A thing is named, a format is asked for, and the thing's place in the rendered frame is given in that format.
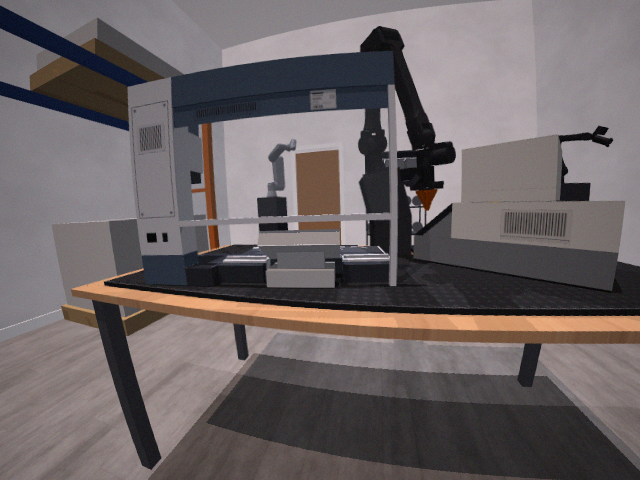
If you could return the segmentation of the white thermal cycler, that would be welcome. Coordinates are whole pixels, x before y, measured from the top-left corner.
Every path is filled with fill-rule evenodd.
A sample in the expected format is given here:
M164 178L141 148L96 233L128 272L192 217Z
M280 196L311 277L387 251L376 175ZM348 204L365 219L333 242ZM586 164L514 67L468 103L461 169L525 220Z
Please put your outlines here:
M463 149L469 203L419 230L413 258L612 291L625 201L559 200L561 163L558 134Z

